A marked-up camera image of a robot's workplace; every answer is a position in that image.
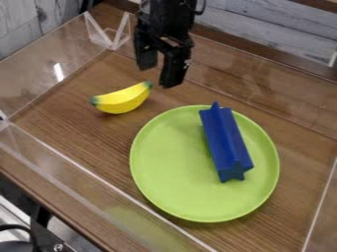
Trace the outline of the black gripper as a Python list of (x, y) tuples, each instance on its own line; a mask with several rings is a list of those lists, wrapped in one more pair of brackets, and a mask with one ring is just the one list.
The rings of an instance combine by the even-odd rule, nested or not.
[(140, 71), (158, 64), (158, 49), (164, 55), (159, 85), (170, 89), (182, 84), (190, 67), (190, 30), (195, 16), (206, 10), (206, 0), (140, 0), (134, 32), (135, 62)]

